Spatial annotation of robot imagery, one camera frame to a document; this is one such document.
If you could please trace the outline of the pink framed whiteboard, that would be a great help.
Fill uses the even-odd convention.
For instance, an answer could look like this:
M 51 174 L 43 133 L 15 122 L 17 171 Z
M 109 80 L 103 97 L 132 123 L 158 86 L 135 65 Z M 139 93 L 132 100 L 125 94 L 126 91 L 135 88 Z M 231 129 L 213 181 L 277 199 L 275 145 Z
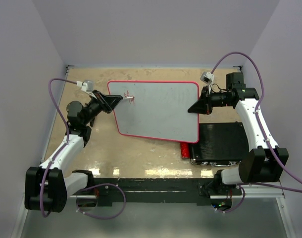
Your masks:
M 199 98 L 191 81 L 111 81 L 111 95 L 133 96 L 114 109 L 118 132 L 126 136 L 196 143 L 199 115 L 188 108 Z

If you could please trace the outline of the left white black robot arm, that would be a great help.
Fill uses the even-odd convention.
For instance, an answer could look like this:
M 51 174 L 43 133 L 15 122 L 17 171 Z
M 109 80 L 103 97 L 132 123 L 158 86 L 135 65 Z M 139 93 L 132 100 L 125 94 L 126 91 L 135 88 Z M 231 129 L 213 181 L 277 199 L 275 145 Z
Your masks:
M 90 101 L 82 104 L 70 102 L 67 107 L 67 132 L 59 147 L 37 167 L 30 167 L 25 176 L 24 205 L 28 210 L 38 210 L 45 216 L 59 213 L 67 199 L 81 191 L 91 194 L 95 190 L 91 171 L 74 170 L 65 178 L 64 171 L 90 140 L 94 121 L 101 112 L 110 114 L 123 100 L 120 95 L 105 95 L 94 90 Z

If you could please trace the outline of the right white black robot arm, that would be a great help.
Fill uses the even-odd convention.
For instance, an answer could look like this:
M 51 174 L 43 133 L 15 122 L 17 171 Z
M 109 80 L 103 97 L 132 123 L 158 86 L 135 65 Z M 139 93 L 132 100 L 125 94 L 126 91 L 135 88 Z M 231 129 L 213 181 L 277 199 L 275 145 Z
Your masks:
M 224 195 L 231 186 L 241 183 L 278 182 L 282 166 L 289 157 L 285 148 L 280 148 L 272 138 L 258 105 L 255 88 L 248 88 L 241 72 L 226 75 L 226 89 L 213 92 L 214 75 L 204 72 L 203 87 L 199 99 L 188 109 L 190 113 L 209 115 L 214 107 L 233 107 L 240 116 L 248 139 L 249 153 L 235 168 L 219 170 L 214 177 L 213 189 Z

